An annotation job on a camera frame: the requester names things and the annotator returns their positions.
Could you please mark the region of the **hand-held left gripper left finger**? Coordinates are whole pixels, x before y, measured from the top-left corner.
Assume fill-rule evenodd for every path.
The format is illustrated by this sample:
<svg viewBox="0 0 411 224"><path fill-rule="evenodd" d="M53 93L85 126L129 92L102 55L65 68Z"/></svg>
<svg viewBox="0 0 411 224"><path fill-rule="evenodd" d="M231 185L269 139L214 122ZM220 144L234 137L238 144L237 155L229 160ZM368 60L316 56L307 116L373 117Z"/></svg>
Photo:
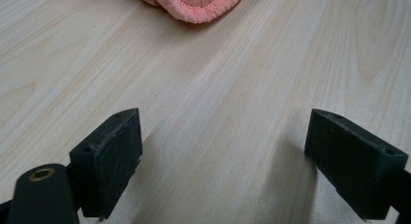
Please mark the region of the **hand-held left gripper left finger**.
<svg viewBox="0 0 411 224"><path fill-rule="evenodd" d="M141 156L137 108L113 114L70 151L75 204L85 217L110 217Z"/></svg>

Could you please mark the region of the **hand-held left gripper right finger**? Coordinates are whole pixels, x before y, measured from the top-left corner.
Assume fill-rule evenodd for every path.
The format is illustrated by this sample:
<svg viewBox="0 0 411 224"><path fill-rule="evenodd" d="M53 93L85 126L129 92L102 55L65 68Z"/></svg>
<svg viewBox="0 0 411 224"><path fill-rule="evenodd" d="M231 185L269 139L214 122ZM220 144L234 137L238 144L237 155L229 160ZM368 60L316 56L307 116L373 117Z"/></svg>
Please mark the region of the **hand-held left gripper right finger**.
<svg viewBox="0 0 411 224"><path fill-rule="evenodd" d="M304 154L362 219L408 218L408 155L349 119L311 111Z"/></svg>

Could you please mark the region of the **pink quilted fabric garment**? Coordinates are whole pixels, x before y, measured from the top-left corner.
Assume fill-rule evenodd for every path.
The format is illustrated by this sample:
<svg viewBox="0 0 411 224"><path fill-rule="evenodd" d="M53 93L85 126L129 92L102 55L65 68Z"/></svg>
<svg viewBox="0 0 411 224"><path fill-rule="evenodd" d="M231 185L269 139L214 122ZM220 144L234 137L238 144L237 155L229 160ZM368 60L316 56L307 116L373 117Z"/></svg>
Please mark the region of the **pink quilted fabric garment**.
<svg viewBox="0 0 411 224"><path fill-rule="evenodd" d="M162 7L172 17L189 23L210 22L228 12L241 0L143 0Z"/></svg>

